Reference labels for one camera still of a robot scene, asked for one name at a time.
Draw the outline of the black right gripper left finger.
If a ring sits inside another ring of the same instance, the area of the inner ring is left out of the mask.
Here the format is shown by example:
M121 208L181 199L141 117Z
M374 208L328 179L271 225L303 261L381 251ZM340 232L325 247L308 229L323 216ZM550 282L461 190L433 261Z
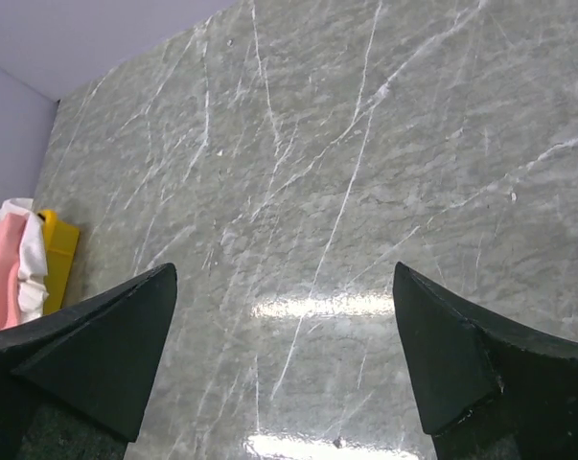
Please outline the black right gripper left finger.
M121 459L137 440L177 296L161 264L0 331L0 459Z

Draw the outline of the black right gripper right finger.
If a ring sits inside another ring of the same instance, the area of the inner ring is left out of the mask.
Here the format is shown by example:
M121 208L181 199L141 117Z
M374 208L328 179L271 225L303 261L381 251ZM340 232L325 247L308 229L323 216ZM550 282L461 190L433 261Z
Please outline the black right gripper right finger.
M578 459L578 343L470 302L406 264L396 320L440 459Z

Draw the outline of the pink t shirt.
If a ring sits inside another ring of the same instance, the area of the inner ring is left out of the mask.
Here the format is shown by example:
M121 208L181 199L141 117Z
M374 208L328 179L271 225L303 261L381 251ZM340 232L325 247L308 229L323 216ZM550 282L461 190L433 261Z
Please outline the pink t shirt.
M20 322L19 247L25 225L24 217L12 213L0 220L0 331Z

